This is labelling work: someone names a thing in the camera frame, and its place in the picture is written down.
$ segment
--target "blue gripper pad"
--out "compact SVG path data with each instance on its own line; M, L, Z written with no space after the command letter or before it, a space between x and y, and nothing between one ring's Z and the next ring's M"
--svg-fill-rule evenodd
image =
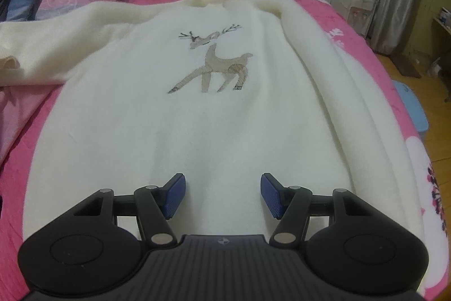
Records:
M180 175L175 183L168 189L166 203L161 207L165 219L169 220L182 202L186 192L186 180L184 175Z
M260 193L273 217L280 220L285 213L285 209L280 202L279 191L269 181L266 175L267 174L262 175L262 178L260 179Z

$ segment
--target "sweater sleeve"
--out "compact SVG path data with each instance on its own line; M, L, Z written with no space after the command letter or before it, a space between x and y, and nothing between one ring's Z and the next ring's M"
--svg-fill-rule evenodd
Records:
M166 7L94 2L50 20L4 22L0 49L16 58L19 68L0 69L0 87L63 83L86 57Z

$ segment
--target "deer embroidery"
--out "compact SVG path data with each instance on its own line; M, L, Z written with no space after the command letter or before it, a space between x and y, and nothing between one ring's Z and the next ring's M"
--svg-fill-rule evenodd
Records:
M173 93L181 89L184 85L190 83L193 79L198 76L202 76L202 92L208 92L210 86L211 74L212 73L222 73L224 76L224 83L219 88L218 92L224 90L227 85L233 80L237 75L238 81L236 82L234 90L241 90L247 78L247 60L252 57L251 53L246 53L238 58L233 59L221 59L216 56L216 44L214 43L208 48L207 54L205 55L205 65L203 67L197 68L179 83L177 83L172 90L168 93Z
M240 28L241 28L240 25L232 24L232 26L230 26L228 29L224 29L224 30L222 30L222 32L219 32L219 31L213 32L212 34L209 34L206 38L202 38L200 36L194 36L192 31L190 31L189 34L184 34L183 32L180 32L179 38L191 39L190 49L195 49L198 46L208 44L210 41L217 39L218 37L220 37L221 35L224 35L227 32L236 31Z

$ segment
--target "pink bedsheet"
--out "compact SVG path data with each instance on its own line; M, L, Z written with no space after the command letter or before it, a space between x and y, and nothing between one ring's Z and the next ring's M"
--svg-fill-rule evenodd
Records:
M134 4L155 4L176 0L125 0ZM430 160L412 121L393 87L385 69L375 57L364 39L359 37L328 4L318 0L295 0L318 23L332 42L354 56L373 76L382 89L401 127L417 176L426 245L430 256L430 270L425 278L425 297L432 300L443 290L448 279L448 245L443 208ZM22 244L22 216L26 182L34 148L40 131L59 94L55 89L44 100L22 130L5 160L0 172L0 194L4 198L4 210L0 218L0 301L20 299L27 292L25 282L17 267L17 251Z

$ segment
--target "blue plastic container lid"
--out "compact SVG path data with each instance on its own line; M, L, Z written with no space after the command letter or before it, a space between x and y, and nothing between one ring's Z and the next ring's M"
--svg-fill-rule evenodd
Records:
M393 85L398 91L405 108L409 112L417 132L427 132L429 129L428 119L414 92L404 83L393 81Z

